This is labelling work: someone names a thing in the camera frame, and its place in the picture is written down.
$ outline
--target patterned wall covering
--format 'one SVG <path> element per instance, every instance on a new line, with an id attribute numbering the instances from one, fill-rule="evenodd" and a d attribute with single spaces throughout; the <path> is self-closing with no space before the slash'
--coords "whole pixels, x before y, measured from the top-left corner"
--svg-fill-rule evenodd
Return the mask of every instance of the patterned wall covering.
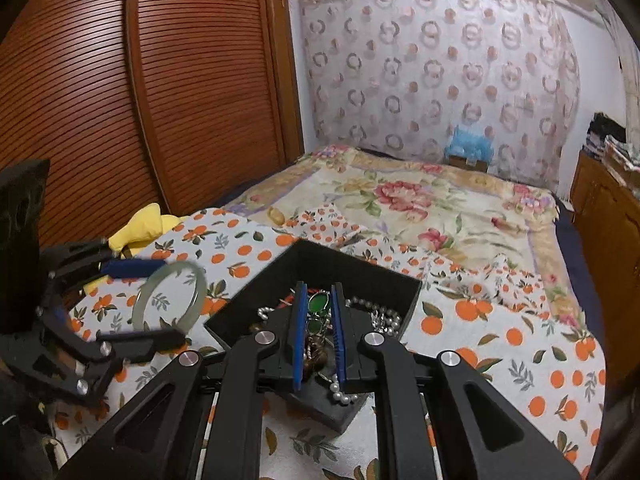
<path id="1" fill-rule="evenodd" d="M 438 162 L 456 126 L 490 173 L 555 189 L 580 89 L 548 0 L 302 0 L 318 137 Z"/>

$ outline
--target wardrobe door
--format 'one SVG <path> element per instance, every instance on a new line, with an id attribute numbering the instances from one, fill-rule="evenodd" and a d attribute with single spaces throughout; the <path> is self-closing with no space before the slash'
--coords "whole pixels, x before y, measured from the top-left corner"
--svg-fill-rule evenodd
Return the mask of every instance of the wardrobe door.
<path id="1" fill-rule="evenodd" d="M 172 212 L 191 213 L 282 168 L 266 0 L 137 7 L 146 93 L 138 105 Z"/>
<path id="2" fill-rule="evenodd" d="M 50 158 L 40 243 L 112 234 L 159 199 L 127 83 L 124 0 L 30 0 L 0 44 L 0 168 Z"/>

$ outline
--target yellow pillow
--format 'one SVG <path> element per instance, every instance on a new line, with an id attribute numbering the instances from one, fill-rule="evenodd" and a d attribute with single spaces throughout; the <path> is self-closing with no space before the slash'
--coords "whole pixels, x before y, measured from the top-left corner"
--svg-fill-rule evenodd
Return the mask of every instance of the yellow pillow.
<path id="1" fill-rule="evenodd" d="M 129 249 L 131 256 L 135 256 L 142 249 L 147 247 L 149 244 L 152 244 L 153 242 L 154 242 L 153 240 L 142 240 L 141 242 L 131 242 L 130 244 L 127 244 L 127 249 Z"/>
<path id="2" fill-rule="evenodd" d="M 155 240 L 163 233 L 160 206 L 154 202 L 135 213 L 127 225 L 109 238 L 109 247 L 120 252 L 127 244 Z"/>
<path id="3" fill-rule="evenodd" d="M 181 222 L 181 220 L 174 215 L 162 215 L 160 219 L 162 221 L 162 234 L 170 231 Z"/>

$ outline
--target blue gripper pad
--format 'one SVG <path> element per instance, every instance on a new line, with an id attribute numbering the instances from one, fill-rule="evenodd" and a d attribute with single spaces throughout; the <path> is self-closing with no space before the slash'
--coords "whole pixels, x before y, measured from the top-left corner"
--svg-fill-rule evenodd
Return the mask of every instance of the blue gripper pad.
<path id="1" fill-rule="evenodd" d="M 293 347 L 293 391 L 298 392 L 302 388 L 302 364 L 305 357 L 305 325 L 306 325 L 306 307 L 308 302 L 308 294 L 306 292 L 306 283 L 302 283 L 300 287 L 300 297 L 295 304 L 296 311 L 293 313 L 296 317 L 296 334 L 295 345 Z"/>
<path id="2" fill-rule="evenodd" d="M 108 274 L 115 280 L 124 278 L 148 278 L 160 267 L 166 265 L 164 260 L 146 258 L 128 258 L 126 260 L 108 260 L 100 267 L 100 272 Z"/>
<path id="3" fill-rule="evenodd" d="M 331 286 L 331 324 L 334 327 L 335 374 L 338 376 L 338 382 L 344 384 L 347 380 L 344 360 L 344 332 L 342 331 L 340 306 L 338 305 L 338 295 L 335 293 L 335 285 Z"/>

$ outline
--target metal pivot bolt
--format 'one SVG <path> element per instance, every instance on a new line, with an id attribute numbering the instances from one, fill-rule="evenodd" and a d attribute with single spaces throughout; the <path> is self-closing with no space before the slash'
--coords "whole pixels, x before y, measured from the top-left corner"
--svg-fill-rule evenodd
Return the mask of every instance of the metal pivot bolt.
<path id="1" fill-rule="evenodd" d="M 276 335 L 268 330 L 262 330 L 255 335 L 255 341 L 261 345 L 268 345 L 275 341 Z"/>
<path id="2" fill-rule="evenodd" d="M 452 352 L 451 350 L 443 352 L 440 356 L 440 360 L 447 366 L 457 366 L 458 364 L 460 364 L 460 356 L 455 352 Z"/>
<path id="3" fill-rule="evenodd" d="M 364 341 L 371 346 L 380 346 L 385 342 L 385 337 L 378 332 L 369 332 L 364 336 Z"/>
<path id="4" fill-rule="evenodd" d="M 186 352 L 182 352 L 180 357 L 178 357 L 178 362 L 182 366 L 193 366 L 198 362 L 198 354 L 193 350 L 187 350 Z"/>
<path id="5" fill-rule="evenodd" d="M 109 343 L 108 341 L 103 341 L 100 345 L 100 353 L 107 357 L 107 355 L 111 353 L 112 348 L 113 347 L 111 346 L 111 343 Z"/>
<path id="6" fill-rule="evenodd" d="M 78 390 L 80 395 L 85 396 L 89 392 L 89 383 L 84 379 L 78 379 L 78 382 L 76 383 L 76 390 Z"/>

